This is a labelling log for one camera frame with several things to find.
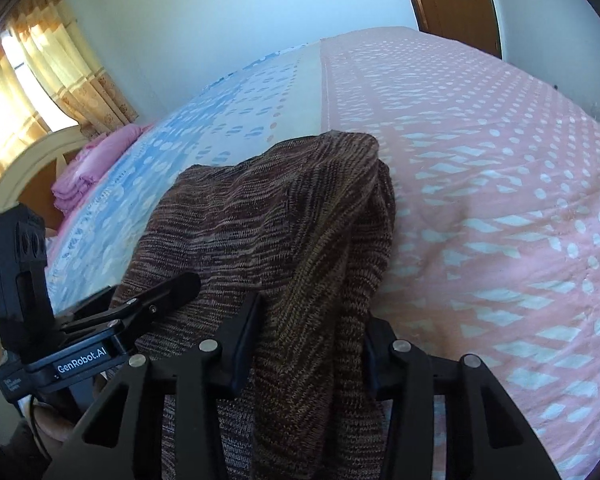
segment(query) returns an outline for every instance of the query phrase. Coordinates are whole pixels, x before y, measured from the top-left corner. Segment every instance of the sunlight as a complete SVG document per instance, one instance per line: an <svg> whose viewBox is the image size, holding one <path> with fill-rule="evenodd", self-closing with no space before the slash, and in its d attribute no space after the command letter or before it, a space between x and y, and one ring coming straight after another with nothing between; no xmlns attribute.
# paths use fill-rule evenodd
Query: sunlight
<svg viewBox="0 0 600 480"><path fill-rule="evenodd" d="M56 132L69 126L77 126L77 121L66 115L46 94L33 72L26 65L25 54L18 40L9 34L5 34L2 37L2 46L9 63L15 69L16 77L24 93L51 131Z"/></svg>
<svg viewBox="0 0 600 480"><path fill-rule="evenodd" d="M13 36L4 34L2 36L2 47L11 66L16 67L25 62L24 52Z"/></svg>

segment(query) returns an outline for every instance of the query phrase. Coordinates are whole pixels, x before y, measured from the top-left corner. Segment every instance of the curtain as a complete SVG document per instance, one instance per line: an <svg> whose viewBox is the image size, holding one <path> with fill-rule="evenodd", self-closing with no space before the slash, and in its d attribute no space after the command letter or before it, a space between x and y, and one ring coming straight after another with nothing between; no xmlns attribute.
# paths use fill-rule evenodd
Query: curtain
<svg viewBox="0 0 600 480"><path fill-rule="evenodd" d="M49 127L27 98L0 42L0 177L9 163Z"/></svg>
<svg viewBox="0 0 600 480"><path fill-rule="evenodd" d="M94 137L138 116L86 43L65 0L21 0L7 29L58 107Z"/></svg>

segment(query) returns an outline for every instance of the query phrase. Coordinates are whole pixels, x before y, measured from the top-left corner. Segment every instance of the wooden headboard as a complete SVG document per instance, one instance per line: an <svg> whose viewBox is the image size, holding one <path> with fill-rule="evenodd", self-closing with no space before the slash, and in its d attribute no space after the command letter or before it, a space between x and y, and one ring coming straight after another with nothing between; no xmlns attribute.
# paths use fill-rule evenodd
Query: wooden headboard
<svg viewBox="0 0 600 480"><path fill-rule="evenodd" d="M42 216L46 227L58 230L63 216L54 207L51 186L56 181L56 174L86 143L80 128L72 126L48 134L29 146L0 179L0 212L21 202Z"/></svg>

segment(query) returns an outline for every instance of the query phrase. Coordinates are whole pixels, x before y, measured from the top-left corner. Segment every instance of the knit fabric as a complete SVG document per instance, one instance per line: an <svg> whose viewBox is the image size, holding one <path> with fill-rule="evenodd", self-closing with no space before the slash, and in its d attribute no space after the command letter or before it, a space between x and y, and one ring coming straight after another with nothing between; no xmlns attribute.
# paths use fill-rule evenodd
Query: knit fabric
<svg viewBox="0 0 600 480"><path fill-rule="evenodd" d="M184 270L202 290L139 351L182 354L247 291L266 298L249 384L218 403L231 478L378 478L384 418L363 384L362 348L394 215L378 142L341 132L281 142L237 166L192 166L152 213L113 304ZM164 478L174 476L173 421L168 398Z"/></svg>

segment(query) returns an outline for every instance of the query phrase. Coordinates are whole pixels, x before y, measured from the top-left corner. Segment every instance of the folded pink blanket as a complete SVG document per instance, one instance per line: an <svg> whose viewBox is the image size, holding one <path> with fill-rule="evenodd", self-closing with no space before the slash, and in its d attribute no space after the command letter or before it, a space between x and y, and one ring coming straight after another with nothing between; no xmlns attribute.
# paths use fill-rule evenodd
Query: folded pink blanket
<svg viewBox="0 0 600 480"><path fill-rule="evenodd" d="M68 199L75 195L75 172L78 170L78 168L80 168L87 155L91 153L91 150L98 146L106 138L107 134L101 134L95 139L90 140L90 142L85 144L80 150L80 153L75 156L74 160L72 160L67 167L64 168L62 174L54 182L53 186L51 186L51 192L55 197Z"/></svg>
<svg viewBox="0 0 600 480"><path fill-rule="evenodd" d="M51 187L56 197L56 209L64 215L69 214L145 129L136 124L127 124L87 144Z"/></svg>

